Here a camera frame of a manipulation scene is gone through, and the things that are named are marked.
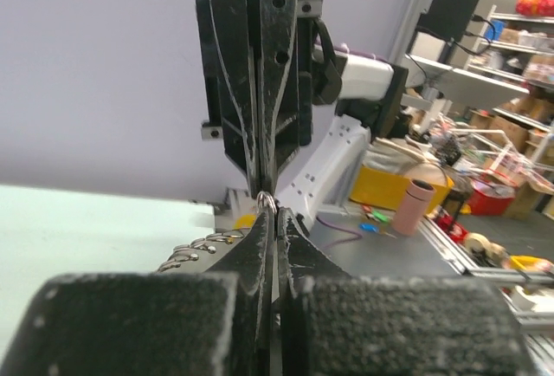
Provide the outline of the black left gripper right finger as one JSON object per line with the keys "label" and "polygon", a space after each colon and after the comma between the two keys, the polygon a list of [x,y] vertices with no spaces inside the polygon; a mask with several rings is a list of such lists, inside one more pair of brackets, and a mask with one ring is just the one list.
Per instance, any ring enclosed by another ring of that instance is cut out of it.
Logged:
{"label": "black left gripper right finger", "polygon": [[276,218],[285,375],[529,375],[499,290],[469,276],[354,277]]}

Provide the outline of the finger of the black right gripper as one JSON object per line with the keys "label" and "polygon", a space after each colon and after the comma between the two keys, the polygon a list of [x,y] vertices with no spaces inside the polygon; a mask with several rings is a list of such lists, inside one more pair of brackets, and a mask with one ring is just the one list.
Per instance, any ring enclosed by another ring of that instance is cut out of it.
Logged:
{"label": "finger of the black right gripper", "polygon": [[274,190],[305,138],[299,93],[298,0],[259,0],[257,187]]}
{"label": "finger of the black right gripper", "polygon": [[255,81],[248,0],[196,0],[209,121],[222,129],[225,154],[258,190]]}

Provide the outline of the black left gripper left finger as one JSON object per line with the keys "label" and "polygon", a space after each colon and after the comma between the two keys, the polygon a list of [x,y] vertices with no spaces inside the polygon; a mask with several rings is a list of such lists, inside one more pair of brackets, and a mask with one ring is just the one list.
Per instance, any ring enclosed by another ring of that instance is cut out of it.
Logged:
{"label": "black left gripper left finger", "polygon": [[4,375],[267,375],[275,213],[177,246],[150,274],[57,276]]}

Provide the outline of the yellow key tag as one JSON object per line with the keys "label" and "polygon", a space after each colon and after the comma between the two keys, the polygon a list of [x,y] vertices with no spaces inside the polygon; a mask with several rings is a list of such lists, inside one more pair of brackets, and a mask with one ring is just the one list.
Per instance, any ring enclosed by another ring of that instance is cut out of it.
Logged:
{"label": "yellow key tag", "polygon": [[234,229],[250,229],[256,221],[255,214],[246,214],[235,220]]}

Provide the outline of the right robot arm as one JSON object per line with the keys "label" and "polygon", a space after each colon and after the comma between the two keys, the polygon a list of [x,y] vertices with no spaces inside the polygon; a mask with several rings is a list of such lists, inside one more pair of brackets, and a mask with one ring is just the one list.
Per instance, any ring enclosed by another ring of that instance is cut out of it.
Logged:
{"label": "right robot arm", "polygon": [[333,44],[323,0],[196,0],[209,118],[257,211],[306,226],[396,117],[407,72]]}

